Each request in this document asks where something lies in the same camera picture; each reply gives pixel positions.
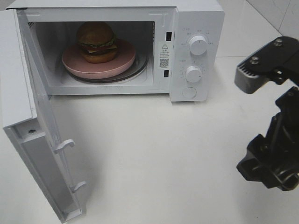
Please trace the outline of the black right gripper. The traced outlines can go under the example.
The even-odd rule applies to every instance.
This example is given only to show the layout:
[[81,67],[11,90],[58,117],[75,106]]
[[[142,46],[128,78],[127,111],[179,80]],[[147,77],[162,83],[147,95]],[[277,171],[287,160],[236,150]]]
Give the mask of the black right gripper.
[[258,134],[248,144],[236,168],[247,181],[290,191],[299,185],[299,89],[290,88],[275,104],[280,112],[272,117],[266,137]]

